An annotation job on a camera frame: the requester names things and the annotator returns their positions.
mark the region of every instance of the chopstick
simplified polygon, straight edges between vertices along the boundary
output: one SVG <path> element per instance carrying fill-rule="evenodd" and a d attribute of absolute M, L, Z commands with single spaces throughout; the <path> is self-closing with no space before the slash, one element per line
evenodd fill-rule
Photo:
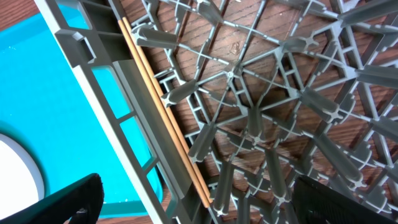
<path fill-rule="evenodd" d="M 177 148 L 177 151 L 183 161 L 184 166 L 187 168 L 189 176 L 199 194 L 199 197 L 205 208 L 208 208 L 211 203 L 210 192 L 206 185 L 203 176 L 201 175 L 199 168 L 196 164 L 192 164 L 187 153 L 189 151 L 188 144 L 183 137 L 183 134 L 177 124 L 177 121 L 172 114 L 170 108 L 165 108 L 163 102 L 160 100 L 160 96 L 163 95 L 162 89 L 154 76 L 154 72 L 149 65 L 141 46 L 137 46 L 134 43 L 134 37 L 131 35 L 131 26 L 127 18 L 123 17 L 122 20 L 118 20 L 118 24 L 122 30 L 123 36 L 126 39 L 127 45 L 131 51 L 134 60 L 137 63 L 138 69 L 144 79 L 146 86 L 148 87 L 149 93 L 158 109 L 161 118 L 163 119 L 167 131 L 170 133 L 172 140 Z"/>

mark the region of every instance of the wooden dowel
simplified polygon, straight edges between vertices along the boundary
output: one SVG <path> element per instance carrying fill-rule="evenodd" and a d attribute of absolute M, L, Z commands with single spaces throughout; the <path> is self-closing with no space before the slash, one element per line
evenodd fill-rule
<path fill-rule="evenodd" d="M 123 36 L 127 42 L 127 45 L 129 47 L 130 51 L 131 51 L 131 54 L 132 54 L 134 60 L 136 61 L 136 64 L 141 73 L 141 76 L 144 79 L 146 86 L 148 87 L 149 93 L 156 105 L 156 108 L 158 109 L 160 116 L 166 125 L 167 131 L 170 133 L 170 136 L 172 137 L 172 140 L 177 148 L 177 151 L 182 159 L 182 162 L 183 162 L 184 166 L 187 168 L 188 174 L 192 179 L 192 182 L 198 192 L 198 195 L 203 203 L 203 206 L 205 206 L 205 208 L 208 208 L 210 206 L 208 197 L 207 197 L 204 189 L 202 188 L 202 184 L 198 180 L 197 174 L 193 169 L 192 163 L 190 162 L 190 159 L 188 158 L 187 153 L 185 152 L 184 148 L 182 147 L 182 143 L 180 142 L 178 136 L 175 133 L 174 127 L 172 126 L 172 123 L 170 122 L 169 117 L 167 116 L 167 113 L 163 106 L 163 102 L 161 102 L 161 100 L 155 90 L 155 87 L 153 86 L 153 83 L 151 82 L 151 80 L 147 74 L 147 69 L 145 68 L 145 66 L 141 60 L 141 57 L 134 45 L 134 42 L 131 39 L 131 35 L 129 33 L 131 31 L 131 27 L 129 26 L 130 29 L 129 29 L 129 31 L 127 31 L 127 28 L 122 20 L 118 20 L 118 24 L 119 24 L 120 29 L 122 30 Z"/>
<path fill-rule="evenodd" d="M 123 22 L 124 22 L 124 25 L 126 26 L 127 30 L 131 34 L 131 25 L 130 25 L 130 23 L 127 20 L 126 17 L 123 17 Z M 136 49 L 138 51 L 138 54 L 139 54 L 139 56 L 141 58 L 141 61 L 143 62 L 144 66 L 145 66 L 145 68 L 147 70 L 147 74 L 149 76 L 149 79 L 152 81 L 152 84 L 155 87 L 155 90 L 157 92 L 158 97 L 161 97 L 164 93 L 163 93 L 163 91 L 162 91 L 162 89 L 161 89 L 161 87 L 159 85 L 159 82 L 156 80 L 156 78 L 154 78 L 154 71 L 152 70 L 152 67 L 149 64 L 148 59 L 145 56 L 144 51 L 142 50 L 141 46 L 138 46 L 138 45 L 135 44 L 134 37 L 132 35 L 130 35 L 130 36 L 131 36 L 131 39 L 133 41 L 134 46 L 136 47 Z M 181 132 L 180 126 L 177 124 L 177 120 L 175 119 L 172 110 L 170 108 L 166 108 L 165 110 L 166 110 L 167 116 L 169 117 L 169 119 L 170 119 L 170 121 L 172 123 L 174 131 L 177 134 L 177 136 L 178 136 L 178 138 L 179 138 L 179 140 L 180 140 L 180 142 L 181 142 L 181 144 L 182 144 L 182 146 L 184 148 L 185 153 L 188 154 L 188 152 L 189 152 L 188 144 L 187 144 L 187 142 L 186 142 L 186 140 L 185 140 L 185 138 L 184 138 L 184 136 L 183 136 L 183 134 Z M 196 175 L 197 175 L 197 177 L 199 179 L 200 185 L 203 188 L 203 190 L 205 191 L 205 194 L 206 194 L 206 196 L 208 197 L 208 199 L 209 199 L 209 201 L 211 203 L 212 200 L 210 199 L 210 191 L 208 190 L 206 182 L 203 179 L 203 176 L 201 175 L 201 172 L 199 170 L 198 165 L 193 164 L 193 170 L 195 171 L 195 173 L 196 173 Z"/>

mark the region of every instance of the black plastic object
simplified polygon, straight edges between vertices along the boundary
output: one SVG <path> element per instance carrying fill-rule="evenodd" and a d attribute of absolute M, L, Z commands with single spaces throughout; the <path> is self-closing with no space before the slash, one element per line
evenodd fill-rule
<path fill-rule="evenodd" d="M 304 175 L 297 179 L 292 198 L 300 224 L 395 223 Z"/>
<path fill-rule="evenodd" d="M 98 174 L 90 174 L 43 200 L 0 221 L 0 224 L 94 224 L 104 202 Z"/>

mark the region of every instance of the blue tray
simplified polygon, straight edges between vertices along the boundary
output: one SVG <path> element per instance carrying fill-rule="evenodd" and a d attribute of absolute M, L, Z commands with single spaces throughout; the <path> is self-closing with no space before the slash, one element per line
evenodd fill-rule
<path fill-rule="evenodd" d="M 73 9 L 62 12 L 68 23 L 81 21 Z M 0 32 L 0 69 L 0 133 L 35 159 L 45 195 L 96 172 L 105 192 L 100 217 L 147 215 L 41 14 Z M 123 114 L 128 107 L 107 73 L 95 71 L 115 115 Z M 151 154 L 139 127 L 134 118 L 121 126 L 143 166 Z M 156 170 L 147 177 L 161 201 Z"/>

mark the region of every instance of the gray plastic frame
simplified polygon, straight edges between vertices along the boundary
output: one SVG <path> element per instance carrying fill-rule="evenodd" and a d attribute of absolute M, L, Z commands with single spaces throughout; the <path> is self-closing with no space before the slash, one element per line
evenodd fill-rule
<path fill-rule="evenodd" d="M 192 181 L 167 132 L 135 61 L 128 51 L 117 20 L 124 17 L 119 1 L 35 0 L 73 74 L 108 137 L 143 206 L 154 223 L 206 223 Z M 78 9 L 89 29 L 70 27 L 58 4 Z M 99 86 L 92 68 L 107 67 L 119 86 L 130 113 L 116 118 Z M 152 158 L 142 167 L 125 137 L 121 123 L 134 118 L 148 145 Z M 163 209 L 147 174 L 157 167 L 171 193 Z"/>
<path fill-rule="evenodd" d="M 208 185 L 211 188 L 211 197 L 214 198 L 209 212 L 213 215 L 215 223 L 223 222 L 219 216 L 228 214 L 230 199 L 233 199 L 233 203 L 238 210 L 238 219 L 231 221 L 232 223 L 250 223 L 250 206 L 260 211 L 263 223 L 298 223 L 290 198 L 295 178 L 300 174 L 307 175 L 315 180 L 325 179 L 328 181 L 328 186 L 339 193 L 377 213 L 381 212 L 389 218 L 396 218 L 393 212 L 398 211 L 398 166 L 396 165 L 398 158 L 391 157 L 385 137 L 398 142 L 398 124 L 395 122 L 398 116 L 389 113 L 393 107 L 398 105 L 398 91 L 396 90 L 394 96 L 381 110 L 377 111 L 369 86 L 382 85 L 393 89 L 398 88 L 398 77 L 396 76 L 398 74 L 398 59 L 373 65 L 373 61 L 379 53 L 394 46 L 398 42 L 398 1 L 366 1 L 365 5 L 356 7 L 359 0 L 350 0 L 348 2 L 330 0 L 333 11 L 329 11 L 323 3 L 317 0 L 274 0 L 301 10 L 298 21 L 290 31 L 290 38 L 285 41 L 275 39 L 256 30 L 260 15 L 266 6 L 266 0 L 260 0 L 261 4 L 251 27 L 223 19 L 221 12 L 225 7 L 225 0 L 221 1 L 220 7 L 217 7 L 211 0 L 198 0 L 195 8 L 191 7 L 187 0 L 161 1 L 175 6 L 175 20 L 177 25 L 174 33 L 162 30 L 156 14 L 159 0 L 142 0 L 147 15 L 131 24 L 133 27 L 132 35 L 134 35 L 138 45 L 164 48 L 170 68 L 154 75 L 154 78 L 157 78 L 159 83 L 167 90 L 162 99 L 166 106 L 176 105 L 182 99 L 187 99 L 200 128 L 198 131 L 186 133 L 185 135 L 186 139 L 192 144 L 188 155 L 192 158 L 193 162 L 201 162 L 206 156 L 211 155 L 220 171 L 220 176 L 211 178 Z M 187 11 L 201 15 L 213 26 L 208 39 L 204 41 L 200 50 L 192 49 L 177 41 L 177 35 L 180 33 L 183 18 Z M 297 27 L 307 14 L 331 19 L 333 22 L 318 30 L 314 30 L 310 37 L 294 36 Z M 382 25 L 372 26 L 366 23 L 370 19 L 381 16 L 387 16 Z M 209 55 L 209 45 L 215 38 L 215 30 L 219 24 L 231 26 L 248 33 L 239 58 L 235 62 L 228 62 L 222 58 Z M 360 29 L 363 32 L 374 34 L 373 40 L 362 55 L 358 52 L 353 29 Z M 324 51 L 318 54 L 308 50 L 309 46 L 318 44 L 314 41 L 313 37 L 322 33 L 325 33 L 328 39 Z M 249 41 L 253 35 L 275 43 L 278 47 L 248 60 L 243 60 Z M 339 37 L 342 38 L 343 45 L 340 44 Z M 193 80 L 184 79 L 173 55 L 176 47 L 181 47 L 197 54 L 197 71 Z M 301 79 L 292 53 L 300 53 L 318 59 L 318 65 L 310 75 L 309 82 L 306 85 L 304 85 L 304 81 Z M 273 78 L 271 80 L 245 68 L 246 65 L 270 55 L 273 55 L 276 59 Z M 283 58 L 289 61 L 292 69 L 284 70 Z M 200 74 L 203 70 L 205 60 L 214 60 L 225 65 L 224 71 L 201 80 Z M 335 66 L 338 69 L 340 79 L 324 83 L 320 86 L 312 86 L 316 77 L 322 75 L 329 66 Z M 269 86 L 264 90 L 261 99 L 257 103 L 252 101 L 242 78 L 242 73 L 247 73 L 269 83 Z M 276 83 L 274 81 L 278 74 L 284 79 L 283 83 Z M 289 75 L 298 83 L 298 88 L 289 85 L 287 80 Z M 202 87 L 202 84 L 220 76 L 225 76 L 227 79 L 227 87 L 222 95 Z M 174 88 L 171 84 L 173 80 L 177 80 L 180 86 Z M 239 81 L 243 88 L 237 90 L 232 80 Z M 335 101 L 330 101 L 319 94 L 320 90 L 341 83 L 344 83 L 344 85 Z M 289 97 L 271 105 L 260 106 L 262 98 L 267 95 L 271 86 L 286 89 Z M 355 105 L 353 92 L 355 89 L 358 89 L 365 113 L 370 114 L 369 116 L 353 113 Z M 230 90 L 233 92 L 236 102 L 226 99 L 226 94 Z M 209 116 L 203 98 L 201 94 L 198 94 L 199 91 L 208 94 L 210 98 L 219 103 L 214 117 L 211 118 Z M 246 96 L 250 106 L 244 106 L 241 103 L 240 95 Z M 298 103 L 290 114 L 290 118 L 286 121 L 281 121 L 262 113 L 265 110 L 293 100 L 298 100 Z M 323 120 L 314 133 L 296 125 L 297 111 L 301 104 L 312 109 Z M 218 121 L 218 115 L 223 106 L 238 107 L 241 114 L 224 121 Z M 200 113 L 204 115 L 205 120 L 201 119 Z M 332 126 L 343 123 L 350 116 L 369 123 L 369 128 L 365 130 L 354 148 L 339 145 L 326 135 Z M 223 125 L 245 117 L 248 117 L 248 123 L 240 136 L 222 128 Z M 258 145 L 258 143 L 265 141 L 264 128 L 266 127 L 262 125 L 263 119 L 272 121 L 280 129 L 279 137 L 272 149 L 266 149 Z M 213 144 L 217 132 L 227 136 L 230 143 L 236 146 L 236 151 L 228 161 L 220 159 L 218 150 Z M 308 136 L 312 139 L 298 161 L 293 161 L 288 157 L 276 153 L 278 145 L 286 141 L 289 136 Z M 375 139 L 377 153 L 379 154 L 378 160 L 371 157 L 372 151 L 369 149 L 368 144 L 370 137 Z M 317 149 L 323 153 L 336 170 L 335 175 L 328 176 L 314 169 L 312 155 Z M 231 163 L 234 156 L 241 150 L 260 150 L 265 153 L 264 162 L 256 174 Z M 282 175 L 279 160 L 289 163 L 293 168 L 286 179 Z M 359 187 L 365 186 L 363 183 L 363 174 L 361 173 L 361 169 L 364 166 L 382 168 L 381 174 L 376 177 L 367 191 L 359 189 Z M 263 178 L 262 173 L 266 167 L 269 171 L 270 180 Z M 241 192 L 233 188 L 234 170 L 242 173 L 247 180 L 249 189 L 246 192 Z M 394 203 L 388 202 L 387 197 L 384 195 L 385 191 L 381 186 L 385 182 L 387 182 L 391 190 Z M 269 204 L 257 199 L 254 195 L 258 191 L 271 191 L 275 196 L 274 201 Z M 354 197 L 353 194 L 358 195 L 360 200 Z M 280 212 L 282 204 L 284 204 L 284 212 Z"/>

